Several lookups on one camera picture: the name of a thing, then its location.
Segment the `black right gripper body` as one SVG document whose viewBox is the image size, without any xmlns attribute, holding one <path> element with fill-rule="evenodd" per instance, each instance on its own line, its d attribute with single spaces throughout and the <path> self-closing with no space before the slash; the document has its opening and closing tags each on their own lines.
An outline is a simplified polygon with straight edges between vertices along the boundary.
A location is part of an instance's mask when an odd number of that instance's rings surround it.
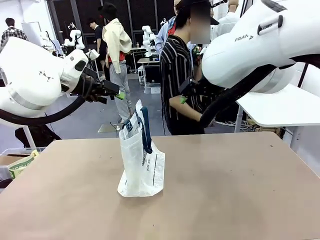
<svg viewBox="0 0 320 240">
<path fill-rule="evenodd" d="M 197 95 L 205 95 L 207 93 L 208 80 L 203 77 L 196 81 L 189 77 L 179 87 L 179 93 L 185 98 Z"/>
</svg>

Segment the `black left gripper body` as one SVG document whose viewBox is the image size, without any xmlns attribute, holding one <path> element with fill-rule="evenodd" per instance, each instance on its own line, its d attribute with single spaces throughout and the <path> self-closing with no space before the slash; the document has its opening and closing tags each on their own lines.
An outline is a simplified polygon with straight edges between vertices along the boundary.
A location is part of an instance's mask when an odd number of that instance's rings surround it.
<svg viewBox="0 0 320 240">
<path fill-rule="evenodd" d="M 110 96 L 114 100 L 120 91 L 120 87 L 109 80 L 98 80 L 95 71 L 85 67 L 80 75 L 75 89 L 70 93 L 72 96 L 81 96 L 87 102 L 98 102 L 99 96 L 106 98 Z"/>
</svg>

